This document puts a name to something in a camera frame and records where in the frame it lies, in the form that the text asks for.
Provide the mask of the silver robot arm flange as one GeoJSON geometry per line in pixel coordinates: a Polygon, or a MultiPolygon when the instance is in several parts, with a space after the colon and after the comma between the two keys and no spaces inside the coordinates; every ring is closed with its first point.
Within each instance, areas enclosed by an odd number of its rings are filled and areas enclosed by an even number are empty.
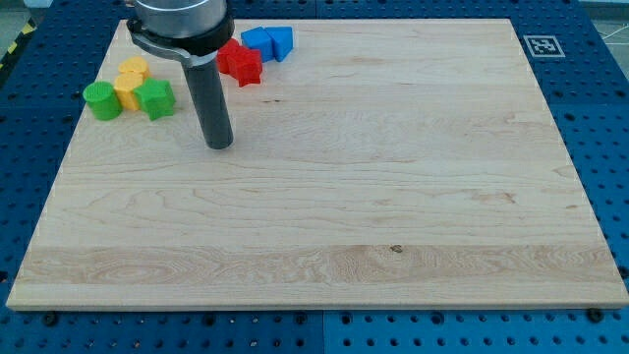
{"type": "Polygon", "coordinates": [[[227,0],[130,0],[127,21],[133,44],[185,67],[215,59],[235,30],[227,0]]]}

